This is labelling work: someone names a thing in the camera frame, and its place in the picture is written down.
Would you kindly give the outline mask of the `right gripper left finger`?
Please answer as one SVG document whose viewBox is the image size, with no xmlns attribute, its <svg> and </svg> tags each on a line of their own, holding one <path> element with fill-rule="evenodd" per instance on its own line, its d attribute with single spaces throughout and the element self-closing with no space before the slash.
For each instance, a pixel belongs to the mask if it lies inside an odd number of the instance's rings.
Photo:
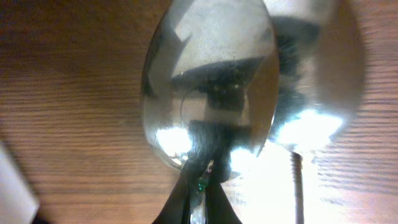
<svg viewBox="0 0 398 224">
<path fill-rule="evenodd" d="M 190 197 L 193 183 L 192 164 L 186 163 L 162 210 L 152 224 L 190 223 Z"/>
</svg>

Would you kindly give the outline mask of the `steel tablespoon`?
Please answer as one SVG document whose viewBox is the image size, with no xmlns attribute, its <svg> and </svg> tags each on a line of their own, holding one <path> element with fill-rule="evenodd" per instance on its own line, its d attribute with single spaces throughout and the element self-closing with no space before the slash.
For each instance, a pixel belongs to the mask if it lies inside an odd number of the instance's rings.
<svg viewBox="0 0 398 224">
<path fill-rule="evenodd" d="M 289 182 L 290 223 L 303 223 L 302 166 L 354 118 L 366 53 L 349 1 L 267 1 L 279 48 L 279 100 L 264 150 Z"/>
<path fill-rule="evenodd" d="M 190 223 L 206 223 L 214 161 L 224 169 L 221 185 L 254 165 L 273 122 L 278 79 L 263 1 L 173 1 L 161 18 L 142 73 L 142 127 L 179 176 L 192 164 Z"/>
</svg>

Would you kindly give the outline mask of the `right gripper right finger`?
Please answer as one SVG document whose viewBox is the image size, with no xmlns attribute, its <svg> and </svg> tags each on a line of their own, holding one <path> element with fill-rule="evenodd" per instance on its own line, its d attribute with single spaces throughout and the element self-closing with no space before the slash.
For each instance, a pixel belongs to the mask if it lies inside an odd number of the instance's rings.
<svg viewBox="0 0 398 224">
<path fill-rule="evenodd" d="M 242 224 L 221 186 L 223 171 L 222 165 L 214 161 L 209 183 L 205 190 L 206 223 Z"/>
</svg>

